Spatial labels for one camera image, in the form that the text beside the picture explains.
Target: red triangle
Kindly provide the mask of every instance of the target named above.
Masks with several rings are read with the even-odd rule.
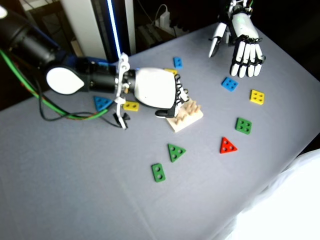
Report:
[[[238,148],[236,148],[236,146],[233,145],[226,137],[222,138],[221,149],[220,149],[221,154],[235,152],[237,150]]]

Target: green cable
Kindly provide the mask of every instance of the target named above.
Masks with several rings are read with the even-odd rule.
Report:
[[[3,57],[5,63],[8,65],[8,67],[11,69],[11,71],[14,73],[14,75],[19,79],[19,81],[27,88],[33,96],[35,96],[37,99],[39,98],[39,95],[36,94],[36,91],[29,85],[29,83],[25,80],[25,78],[20,74],[20,70],[17,69],[17,67],[14,65],[14,63],[10,60],[10,58],[0,49],[0,54]],[[61,110],[60,108],[57,108],[56,106],[52,105],[50,102],[48,102],[45,99],[42,99],[42,102],[47,105],[50,109],[54,110],[60,115],[66,115],[67,112]],[[76,120],[91,120],[91,119],[97,119],[100,118],[102,115],[106,114],[108,112],[108,109],[102,110],[98,112],[95,115],[85,117],[85,116],[69,116],[68,119],[76,119]]]

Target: green triangle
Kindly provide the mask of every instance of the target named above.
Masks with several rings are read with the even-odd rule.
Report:
[[[168,144],[168,148],[169,148],[171,162],[173,163],[187,151],[182,147],[175,146],[172,144]]]

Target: blue light strip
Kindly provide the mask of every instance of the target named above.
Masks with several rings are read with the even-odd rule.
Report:
[[[111,0],[107,0],[107,3],[108,3],[109,14],[110,14],[110,18],[111,18],[111,25],[112,25],[112,30],[113,30],[113,36],[114,36],[114,41],[115,41],[116,52],[118,53],[118,58],[120,58],[121,51],[120,51],[118,33],[117,33],[117,28],[116,28],[116,20],[115,20],[115,15],[114,15],[114,9],[112,7]]]

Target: toy block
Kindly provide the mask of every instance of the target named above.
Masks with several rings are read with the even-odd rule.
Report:
[[[168,148],[172,163],[174,163],[178,158],[186,153],[186,150],[184,148],[172,144],[168,144]]]
[[[231,153],[237,150],[238,149],[236,148],[236,146],[233,145],[226,137],[222,138],[221,149],[220,149],[221,154]]]
[[[252,122],[238,117],[235,129],[241,133],[249,135],[251,132]]]
[[[197,105],[197,102],[190,98],[189,101],[181,106],[176,117],[166,118],[166,120],[173,128],[174,132],[177,133],[204,116],[200,109],[201,105]]]
[[[105,110],[113,103],[112,100],[101,96],[94,96],[93,101],[97,112]]]
[[[265,103],[265,94],[263,92],[252,89],[250,101],[262,105]]]
[[[126,111],[138,112],[139,103],[135,101],[126,101],[125,104],[123,104],[123,109]]]
[[[239,83],[237,83],[235,80],[231,79],[230,77],[226,77],[225,80],[222,82],[222,86],[229,90],[230,92],[233,92],[236,90]]]
[[[176,70],[176,69],[165,68],[164,70],[166,70],[167,72],[173,73],[173,75],[177,75],[178,74],[178,70]]]
[[[166,180],[165,172],[160,163],[154,164],[151,167],[152,167],[154,180],[157,183]]]
[[[177,56],[174,57],[173,64],[176,69],[183,69],[184,68],[184,65],[182,63],[182,59],[180,57],[177,57]]]

